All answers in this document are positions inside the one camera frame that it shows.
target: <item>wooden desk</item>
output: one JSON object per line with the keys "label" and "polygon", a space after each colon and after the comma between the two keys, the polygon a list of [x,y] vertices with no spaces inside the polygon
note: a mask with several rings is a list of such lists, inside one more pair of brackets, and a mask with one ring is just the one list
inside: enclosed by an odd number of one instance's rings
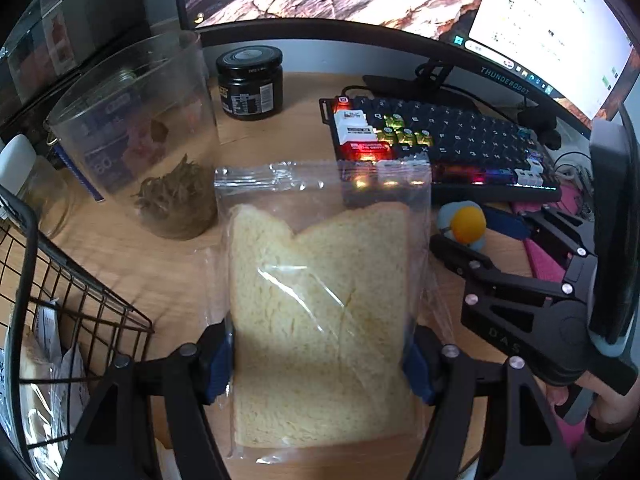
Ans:
{"label": "wooden desk", "polygon": [[[272,118],[236,121],[222,112],[217,90],[213,91],[216,119],[222,143],[222,161],[227,165],[256,166],[280,160],[333,159],[328,128],[322,124],[318,99],[332,97],[349,84],[361,84],[357,76],[289,73],[285,76],[285,110]],[[214,228],[195,240],[174,242],[157,238],[127,219],[110,202],[97,204],[84,190],[65,229],[55,243],[107,286],[134,304],[155,325],[148,357],[167,355],[179,344],[195,341],[204,327],[205,274],[203,256],[194,250],[217,244],[220,230]],[[488,233],[486,253],[499,268],[530,276],[522,243]],[[502,362],[505,356],[460,325],[463,280],[434,263],[440,293],[453,320],[456,343],[475,358]],[[485,402],[474,407],[464,462],[478,452],[484,425]],[[216,409],[208,411],[212,423]],[[170,447],[162,406],[154,405],[157,436]],[[406,476],[415,450],[393,458],[334,466],[257,465],[231,462],[234,479],[287,478],[380,478]]]}

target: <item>mechanical keyboard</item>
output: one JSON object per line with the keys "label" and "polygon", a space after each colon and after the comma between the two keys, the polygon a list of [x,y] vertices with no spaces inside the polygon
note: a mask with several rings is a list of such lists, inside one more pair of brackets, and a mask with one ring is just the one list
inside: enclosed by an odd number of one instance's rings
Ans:
{"label": "mechanical keyboard", "polygon": [[426,154],[434,203],[556,202],[553,161],[535,133],[517,124],[415,101],[344,96],[321,99],[338,160]]}

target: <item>black metal basket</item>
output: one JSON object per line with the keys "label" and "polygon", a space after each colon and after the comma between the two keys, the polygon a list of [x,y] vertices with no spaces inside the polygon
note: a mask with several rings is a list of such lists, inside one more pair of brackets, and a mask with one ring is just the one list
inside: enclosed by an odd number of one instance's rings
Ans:
{"label": "black metal basket", "polygon": [[[0,226],[0,304],[12,310],[8,322],[0,320],[6,329],[6,400],[17,452],[33,468],[34,449],[72,437],[68,415],[72,384],[87,383],[91,391],[92,384],[100,380],[118,354],[144,360],[153,323],[40,233],[34,212],[2,186],[0,203],[13,221]],[[55,379],[19,376],[23,327],[27,325],[34,330],[40,308],[56,311],[62,350],[78,345],[85,377],[72,377],[75,353],[71,356],[68,376]],[[20,405],[20,388],[25,384],[66,385],[67,416],[63,435],[27,443]]]}

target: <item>human hand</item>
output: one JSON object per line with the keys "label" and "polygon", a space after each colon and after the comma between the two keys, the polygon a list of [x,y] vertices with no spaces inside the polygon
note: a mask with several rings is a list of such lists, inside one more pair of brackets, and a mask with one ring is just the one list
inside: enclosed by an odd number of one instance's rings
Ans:
{"label": "human hand", "polygon": [[[589,413],[595,420],[596,430],[600,433],[624,433],[638,418],[640,377],[626,396],[615,392],[590,372],[585,372],[575,383],[597,394]],[[562,406],[568,397],[566,386],[546,386],[546,398],[552,405]]]}

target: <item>white lid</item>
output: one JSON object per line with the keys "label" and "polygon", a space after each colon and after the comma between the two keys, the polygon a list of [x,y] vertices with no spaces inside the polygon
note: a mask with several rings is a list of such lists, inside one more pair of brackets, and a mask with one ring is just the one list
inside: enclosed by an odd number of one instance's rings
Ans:
{"label": "white lid", "polygon": [[[36,162],[36,152],[24,135],[15,136],[0,152],[0,185],[17,195]],[[0,218],[6,218],[0,206]]]}

